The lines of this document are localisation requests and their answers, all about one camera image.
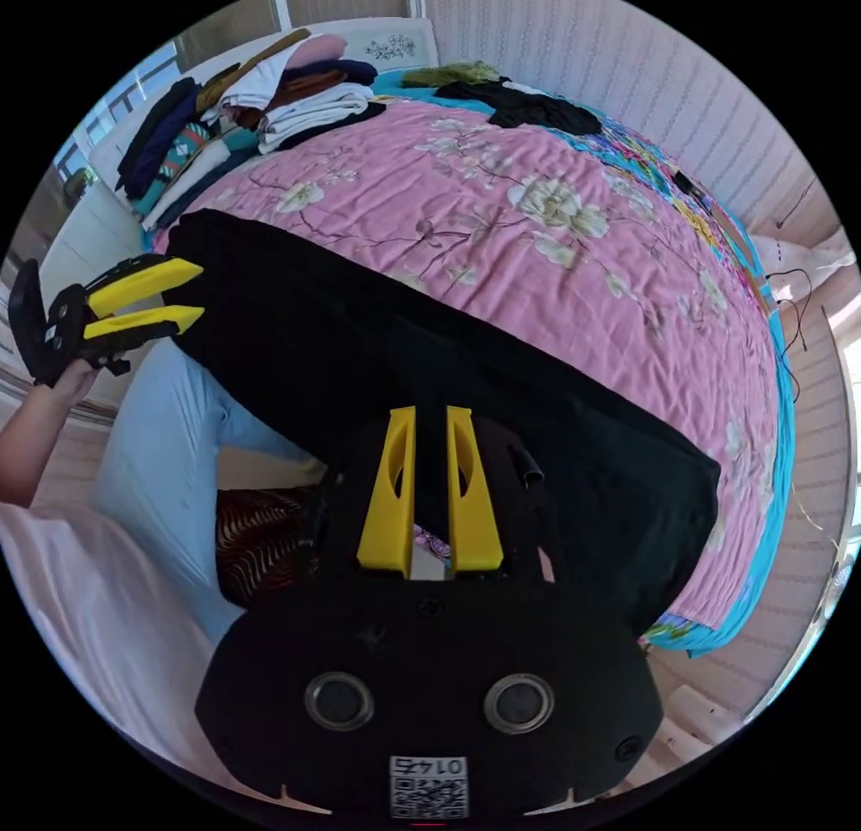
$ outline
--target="blue patterned sheet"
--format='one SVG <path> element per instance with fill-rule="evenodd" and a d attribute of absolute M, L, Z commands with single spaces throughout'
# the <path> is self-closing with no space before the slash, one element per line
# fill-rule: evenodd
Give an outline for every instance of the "blue patterned sheet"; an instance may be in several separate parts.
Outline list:
<path fill-rule="evenodd" d="M 403 74 L 403 72 L 391 72 L 380 75 L 374 82 L 373 90 L 378 95 L 416 99 L 430 102 L 443 108 L 467 108 L 487 115 L 493 113 L 493 108 L 482 102 L 440 99 L 434 95 L 433 88 L 405 88 L 401 86 Z M 604 132 L 601 135 L 575 136 L 556 129 L 550 129 L 549 131 L 557 134 L 563 141 L 576 150 L 589 152 L 604 164 L 628 171 L 640 182 L 643 182 L 646 186 L 661 194 L 665 200 L 676 203 L 676 205 L 680 203 L 685 204 L 690 212 L 696 213 L 700 218 L 707 216 L 692 198 L 684 195 L 672 182 L 671 177 L 674 164 L 659 147 L 655 146 L 642 135 L 633 132 L 621 123 L 608 117 L 603 112 L 588 105 L 582 105 L 581 107 L 592 111 L 601 120 L 604 126 Z M 742 254 L 741 250 L 731 239 L 725 237 L 717 229 L 715 222 L 711 222 L 713 233 L 720 237 L 721 242 L 728 243 L 732 247 L 739 264 L 750 269 L 755 277 L 764 277 L 765 271 L 762 268 L 759 257 L 756 255 L 756 248 L 751 242 L 747 231 L 725 206 L 722 204 L 720 206 L 738 228 L 745 245 L 750 250 L 752 261 L 748 260 Z M 770 289 L 767 282 L 761 285 L 761 292 L 763 295 L 770 297 Z M 783 523 L 789 502 L 792 464 L 796 450 L 795 414 L 793 411 L 792 383 L 789 379 L 787 369 L 782 362 L 783 350 L 786 348 L 786 339 L 777 313 L 771 316 L 769 328 L 771 338 L 774 341 L 775 360 L 777 361 L 776 380 L 778 384 L 778 438 L 772 479 L 774 496 L 771 500 L 760 545 L 753 557 L 750 573 L 729 616 L 720 628 L 706 628 L 696 622 L 691 622 L 688 619 L 667 613 L 644 637 L 644 640 L 662 648 L 684 650 L 690 657 L 699 657 L 708 652 L 713 652 L 720 646 L 729 643 L 742 629 L 744 623 L 750 618 L 753 608 L 762 594 L 762 589 L 765 586 L 771 565 L 777 553 L 780 536 L 783 533 Z"/>

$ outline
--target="teal patterned fabric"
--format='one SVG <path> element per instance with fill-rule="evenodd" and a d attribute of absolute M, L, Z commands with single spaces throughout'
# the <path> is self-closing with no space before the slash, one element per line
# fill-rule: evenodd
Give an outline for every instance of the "teal patterned fabric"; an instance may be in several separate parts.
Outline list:
<path fill-rule="evenodd" d="M 143 218 L 152 211 L 170 181 L 188 164 L 201 147 L 210 139 L 210 131 L 200 123 L 188 123 L 174 138 L 168 154 L 159 167 L 159 173 L 151 182 L 140 200 L 132 201 L 132 209 Z"/>

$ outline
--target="brown patterned fabric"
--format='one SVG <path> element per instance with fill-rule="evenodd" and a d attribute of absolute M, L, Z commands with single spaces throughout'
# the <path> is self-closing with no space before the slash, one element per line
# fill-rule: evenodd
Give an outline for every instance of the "brown patterned fabric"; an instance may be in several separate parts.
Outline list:
<path fill-rule="evenodd" d="M 278 54 L 279 51 L 284 51 L 286 48 L 289 48 L 291 45 L 295 45 L 297 42 L 302 42 L 303 39 L 307 39 L 310 35 L 311 31 L 306 30 L 304 27 L 300 27 L 298 30 L 293 30 L 286 36 L 278 39 L 277 42 L 273 42 L 269 48 L 265 48 L 259 54 L 254 55 L 247 63 L 240 66 L 239 69 L 234 69 L 232 72 L 222 74 L 219 81 L 207 82 L 205 89 L 202 88 L 197 94 L 197 102 L 195 105 L 197 113 L 203 114 L 204 111 L 215 105 L 224 95 L 226 90 L 232 87 L 233 84 L 235 84 L 243 75 L 249 73 L 258 63 Z"/>
<path fill-rule="evenodd" d="M 302 540 L 304 509 L 315 488 L 219 490 L 215 567 L 222 595 L 248 609 L 267 595 L 309 580 L 317 554 Z"/>
<path fill-rule="evenodd" d="M 282 105 L 290 105 L 300 99 L 307 99 L 315 93 L 328 90 L 343 82 L 347 77 L 346 72 L 323 72 L 315 75 L 303 75 L 292 81 L 284 81 L 278 85 L 278 90 L 272 97 L 272 101 L 261 111 L 259 108 L 239 108 L 239 113 L 234 117 L 234 122 L 243 129 L 256 129 L 260 120 L 268 111 L 280 108 Z"/>

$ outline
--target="pink fabric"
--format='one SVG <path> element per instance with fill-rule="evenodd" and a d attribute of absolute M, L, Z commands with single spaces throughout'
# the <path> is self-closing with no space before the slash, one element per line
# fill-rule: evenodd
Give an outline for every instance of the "pink fabric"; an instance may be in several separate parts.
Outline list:
<path fill-rule="evenodd" d="M 346 39 L 333 33 L 311 36 L 299 43 L 299 47 L 290 55 L 284 68 L 301 69 L 303 66 L 319 63 L 321 60 L 340 60 L 346 50 Z"/>
<path fill-rule="evenodd" d="M 538 126 L 388 104 L 248 162 L 189 211 L 273 224 L 487 320 L 717 459 L 720 515 L 671 612 L 718 628 L 765 526 L 777 432 L 769 328 L 729 245 L 678 195 Z"/>

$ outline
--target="white shirt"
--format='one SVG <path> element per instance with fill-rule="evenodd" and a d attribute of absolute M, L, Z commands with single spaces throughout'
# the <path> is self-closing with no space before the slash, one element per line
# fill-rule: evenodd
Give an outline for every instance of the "white shirt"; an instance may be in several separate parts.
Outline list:
<path fill-rule="evenodd" d="M 213 644 L 117 524 L 85 507 L 0 503 L 0 545 L 42 639 L 99 714 L 212 783 L 318 810 L 250 790 L 215 755 L 194 713 Z"/>

